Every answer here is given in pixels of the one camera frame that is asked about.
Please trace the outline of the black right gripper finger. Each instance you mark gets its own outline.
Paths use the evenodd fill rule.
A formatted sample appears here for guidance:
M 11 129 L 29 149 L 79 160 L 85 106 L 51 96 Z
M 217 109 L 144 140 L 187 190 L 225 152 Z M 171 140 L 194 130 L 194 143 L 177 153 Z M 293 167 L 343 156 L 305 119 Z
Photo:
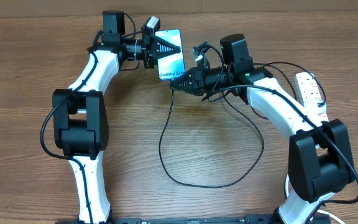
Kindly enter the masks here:
M 176 91 L 182 91 L 191 95 L 199 95 L 199 90 L 193 86 L 173 85 L 172 88 Z
M 170 88 L 172 88 L 173 85 L 183 85 L 183 86 L 194 86 L 194 76 L 196 71 L 195 70 L 188 70 L 180 77 L 172 80 L 170 82 Z

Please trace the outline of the blue Galaxy smartphone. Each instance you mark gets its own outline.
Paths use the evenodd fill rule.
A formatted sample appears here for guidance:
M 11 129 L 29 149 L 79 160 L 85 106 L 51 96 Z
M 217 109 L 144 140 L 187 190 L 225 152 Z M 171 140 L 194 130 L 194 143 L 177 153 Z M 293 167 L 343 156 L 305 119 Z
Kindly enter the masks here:
M 180 30 L 161 30 L 155 35 L 158 40 L 163 40 L 157 44 L 157 52 L 162 53 L 162 57 L 157 60 L 159 79 L 173 80 L 180 77 L 185 72 Z

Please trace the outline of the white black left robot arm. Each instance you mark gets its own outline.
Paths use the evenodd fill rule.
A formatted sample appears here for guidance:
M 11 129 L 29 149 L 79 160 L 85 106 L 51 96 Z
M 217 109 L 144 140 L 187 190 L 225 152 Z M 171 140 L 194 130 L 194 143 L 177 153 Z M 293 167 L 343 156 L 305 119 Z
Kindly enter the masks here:
M 89 60 L 78 79 L 56 89 L 52 109 L 40 130 L 40 144 L 51 157 L 69 162 L 75 177 L 80 212 L 74 223 L 112 223 L 103 174 L 109 126 L 104 94 L 125 61 L 158 68 L 161 80 L 185 71 L 179 29 L 162 30 L 149 17 L 139 30 L 126 33 L 123 11 L 103 11 L 103 28 L 88 47 Z

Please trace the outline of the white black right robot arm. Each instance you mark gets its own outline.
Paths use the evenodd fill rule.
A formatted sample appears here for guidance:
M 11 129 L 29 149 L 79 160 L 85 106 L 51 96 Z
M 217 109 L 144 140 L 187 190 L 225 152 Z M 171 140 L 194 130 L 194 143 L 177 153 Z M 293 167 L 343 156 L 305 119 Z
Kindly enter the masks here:
M 329 215 L 318 215 L 346 185 L 356 182 L 347 128 L 338 119 L 325 121 L 308 111 L 278 84 L 265 68 L 255 67 L 243 34 L 220 41 L 223 64 L 210 68 L 204 42 L 194 47 L 197 66 L 172 80 L 170 87 L 204 99 L 230 91 L 262 112 L 289 140 L 288 177 L 293 187 L 286 201 L 263 218 L 264 223 L 330 223 Z M 357 203 L 358 195 L 350 203 Z

